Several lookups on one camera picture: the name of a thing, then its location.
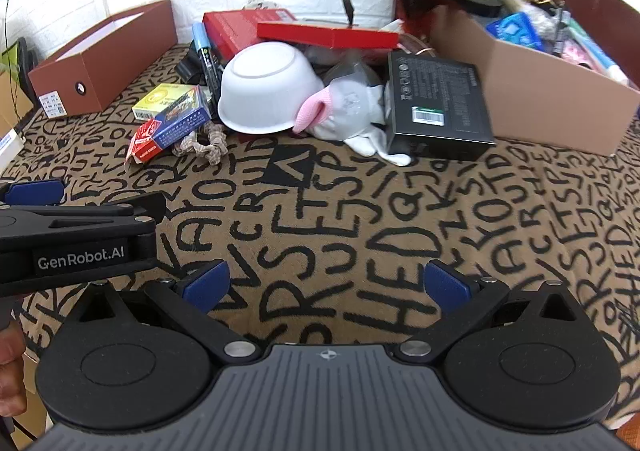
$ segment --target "brown cardboard box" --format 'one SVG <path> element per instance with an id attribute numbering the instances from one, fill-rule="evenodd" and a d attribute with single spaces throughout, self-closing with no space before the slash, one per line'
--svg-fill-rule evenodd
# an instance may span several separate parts
<path id="1" fill-rule="evenodd" d="M 100 21 L 29 77 L 49 118 L 95 113 L 177 41 L 171 2 L 158 1 Z"/>
<path id="2" fill-rule="evenodd" d="M 33 103 L 20 89 L 20 84 L 12 81 L 9 72 L 0 74 L 0 138 L 4 137 L 20 119 L 33 109 Z"/>
<path id="3" fill-rule="evenodd" d="M 44 433 L 47 410 L 35 388 L 36 362 L 27 355 L 23 355 L 22 360 L 24 361 L 24 386 L 27 390 L 27 411 L 18 415 L 16 420 L 32 435 L 39 437 Z M 12 437 L 18 449 L 23 449 L 31 443 L 31 440 L 17 427 Z"/>
<path id="4" fill-rule="evenodd" d="M 609 156 L 640 104 L 640 92 L 497 40 L 461 10 L 436 9 L 431 43 L 443 57 L 478 67 L 495 136 Z"/>

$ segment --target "black product box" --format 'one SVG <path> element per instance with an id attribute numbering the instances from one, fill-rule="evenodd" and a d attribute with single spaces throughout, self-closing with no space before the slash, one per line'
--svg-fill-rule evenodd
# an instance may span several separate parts
<path id="1" fill-rule="evenodd" d="M 396 50 L 389 77 L 389 154 L 477 160 L 495 146 L 474 65 Z"/>

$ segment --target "finger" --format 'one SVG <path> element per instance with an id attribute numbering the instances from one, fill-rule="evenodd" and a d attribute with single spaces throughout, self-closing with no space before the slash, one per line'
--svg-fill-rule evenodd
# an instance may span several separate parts
<path id="1" fill-rule="evenodd" d="M 0 399 L 0 416 L 17 417 L 27 411 L 27 392 L 22 389 L 19 395 L 8 399 Z"/>
<path id="2" fill-rule="evenodd" d="M 11 321 L 7 328 L 0 330 L 0 365 L 14 361 L 25 349 L 24 334 L 17 321 Z"/>
<path id="3" fill-rule="evenodd" d="M 24 364 L 16 359 L 0 367 L 0 401 L 20 395 L 24 389 Z"/>

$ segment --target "blue gripper pad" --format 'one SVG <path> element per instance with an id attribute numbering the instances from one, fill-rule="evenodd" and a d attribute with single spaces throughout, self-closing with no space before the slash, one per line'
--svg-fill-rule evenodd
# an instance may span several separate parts
<path id="1" fill-rule="evenodd" d="M 424 291 L 433 299 L 443 314 L 463 306 L 471 299 L 469 287 L 433 263 L 428 263 L 422 273 Z"/>
<path id="2" fill-rule="evenodd" d="M 54 206 L 65 196 L 65 185 L 57 178 L 11 184 L 2 202 L 8 206 Z"/>
<path id="3" fill-rule="evenodd" d="M 178 293 L 201 312 L 207 313 L 216 306 L 229 292 L 231 277 L 229 265 L 226 261 L 216 260 L 208 265 L 208 269 L 196 271 L 199 276 L 187 277 L 187 283 L 183 288 L 178 282 Z"/>

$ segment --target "white bowl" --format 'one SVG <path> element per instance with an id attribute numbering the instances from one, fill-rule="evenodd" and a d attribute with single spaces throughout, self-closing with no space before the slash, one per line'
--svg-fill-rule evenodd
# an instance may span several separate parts
<path id="1" fill-rule="evenodd" d="M 322 88 L 299 50 L 286 43 L 258 43 L 226 66 L 218 115 L 242 133 L 283 131 L 293 127 L 302 103 Z"/>

